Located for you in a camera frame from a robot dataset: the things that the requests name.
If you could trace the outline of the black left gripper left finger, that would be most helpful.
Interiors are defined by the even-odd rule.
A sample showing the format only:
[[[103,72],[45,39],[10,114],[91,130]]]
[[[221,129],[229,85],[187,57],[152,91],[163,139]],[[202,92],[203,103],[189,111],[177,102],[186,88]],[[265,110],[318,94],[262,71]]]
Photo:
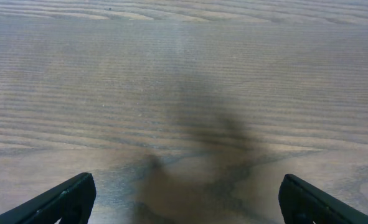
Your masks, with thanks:
[[[87,223],[96,199],[91,173],[83,172],[0,215],[0,224]]]

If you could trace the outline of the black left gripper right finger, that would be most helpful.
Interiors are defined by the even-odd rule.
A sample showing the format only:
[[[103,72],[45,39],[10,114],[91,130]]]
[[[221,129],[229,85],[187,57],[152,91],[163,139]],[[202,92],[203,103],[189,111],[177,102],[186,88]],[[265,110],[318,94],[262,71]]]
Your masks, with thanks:
[[[285,224],[368,224],[368,215],[293,174],[286,174],[278,201]]]

